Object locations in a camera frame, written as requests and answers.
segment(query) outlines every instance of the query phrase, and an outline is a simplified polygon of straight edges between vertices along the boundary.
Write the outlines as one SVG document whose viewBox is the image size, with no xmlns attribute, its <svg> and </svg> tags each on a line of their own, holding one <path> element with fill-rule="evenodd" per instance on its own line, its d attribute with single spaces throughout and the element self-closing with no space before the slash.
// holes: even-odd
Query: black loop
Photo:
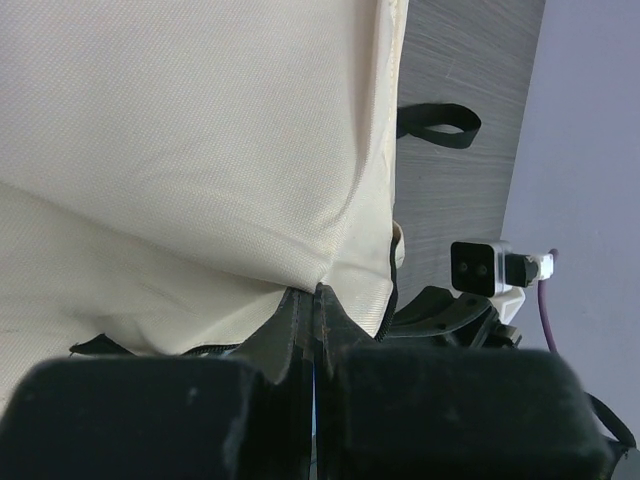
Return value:
<svg viewBox="0 0 640 480">
<path fill-rule="evenodd" d="M 451 125 L 461 132 L 445 133 L 432 127 Z M 422 103 L 398 109 L 396 138 L 405 135 L 448 148 L 468 148 L 478 134 L 482 121 L 472 110 L 455 103 Z"/>
</svg>

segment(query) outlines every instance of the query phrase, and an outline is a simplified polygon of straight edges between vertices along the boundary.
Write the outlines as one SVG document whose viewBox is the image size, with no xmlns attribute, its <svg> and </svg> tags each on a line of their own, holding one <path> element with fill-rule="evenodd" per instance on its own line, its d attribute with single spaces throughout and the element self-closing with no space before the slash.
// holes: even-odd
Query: cable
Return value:
<svg viewBox="0 0 640 480">
<path fill-rule="evenodd" d="M 553 263 L 555 263 L 558 258 L 558 250 L 552 248 L 549 253 L 553 255 Z M 544 338 L 547 340 L 549 351 L 558 353 L 558 347 L 556 347 L 556 341 L 553 339 L 553 333 L 551 332 L 549 314 L 547 313 L 547 280 L 538 282 L 538 310 L 540 311 L 542 331 L 544 332 Z"/>
<path fill-rule="evenodd" d="M 558 250 L 553 248 L 549 253 L 553 255 L 553 263 L 555 264 L 558 259 Z M 544 332 L 544 337 L 547 340 L 549 351 L 557 354 L 558 347 L 556 346 L 556 341 L 554 340 L 553 333 L 551 332 L 551 323 L 549 322 L 549 313 L 547 312 L 547 281 L 548 280 L 540 280 L 538 282 L 538 310 L 540 311 L 542 330 Z M 620 418 L 601 400 L 590 393 L 587 393 L 587 396 L 591 402 L 593 413 L 595 413 L 596 417 L 598 417 L 598 420 L 602 422 L 605 428 L 609 430 L 622 445 L 636 448 L 636 439 L 624 422 L 620 420 Z"/>
</svg>

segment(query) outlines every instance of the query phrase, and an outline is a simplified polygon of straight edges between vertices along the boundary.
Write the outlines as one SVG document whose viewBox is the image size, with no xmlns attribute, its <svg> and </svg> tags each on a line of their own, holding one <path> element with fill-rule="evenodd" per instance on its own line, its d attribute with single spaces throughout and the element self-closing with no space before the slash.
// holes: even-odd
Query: textured fabric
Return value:
<svg viewBox="0 0 640 480">
<path fill-rule="evenodd" d="M 383 0 L 0 2 L 2 368 L 98 333 L 169 354 L 238 343 L 287 286 L 320 281 L 374 334 L 405 15 Z"/>
</svg>

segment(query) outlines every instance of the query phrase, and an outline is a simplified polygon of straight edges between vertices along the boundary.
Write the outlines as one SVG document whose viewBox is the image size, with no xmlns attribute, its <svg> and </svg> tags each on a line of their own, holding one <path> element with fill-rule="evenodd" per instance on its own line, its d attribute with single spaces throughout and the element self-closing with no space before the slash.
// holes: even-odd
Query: wall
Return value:
<svg viewBox="0 0 640 480">
<path fill-rule="evenodd" d="M 548 0 L 503 238 L 560 250 L 558 349 L 640 437 L 640 2 Z M 514 324 L 544 340 L 532 291 Z"/>
</svg>

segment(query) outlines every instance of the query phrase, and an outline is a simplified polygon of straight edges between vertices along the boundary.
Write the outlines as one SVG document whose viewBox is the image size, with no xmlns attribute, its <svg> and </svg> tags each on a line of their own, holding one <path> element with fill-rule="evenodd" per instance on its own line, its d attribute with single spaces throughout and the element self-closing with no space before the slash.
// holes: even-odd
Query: gray wood surface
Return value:
<svg viewBox="0 0 640 480">
<path fill-rule="evenodd" d="M 450 284 L 453 241 L 500 236 L 543 9 L 544 0 L 409 2 L 399 105 L 460 103 L 483 126 L 468 150 L 398 141 L 399 306 L 425 285 Z"/>
</svg>

